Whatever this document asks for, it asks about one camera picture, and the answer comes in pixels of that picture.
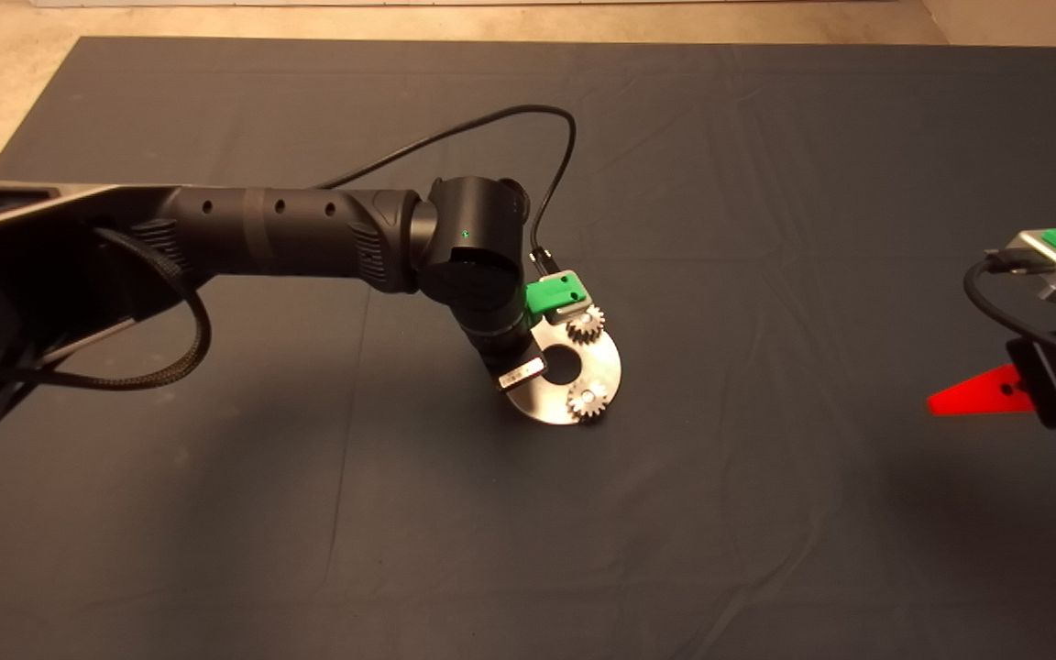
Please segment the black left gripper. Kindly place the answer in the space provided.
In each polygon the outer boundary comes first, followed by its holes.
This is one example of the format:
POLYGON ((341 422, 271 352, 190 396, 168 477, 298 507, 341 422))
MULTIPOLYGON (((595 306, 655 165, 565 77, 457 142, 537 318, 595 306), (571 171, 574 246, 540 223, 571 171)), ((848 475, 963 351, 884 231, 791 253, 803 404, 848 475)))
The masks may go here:
POLYGON ((482 363, 502 394, 527 384, 546 371, 544 351, 533 333, 485 335, 482 363))

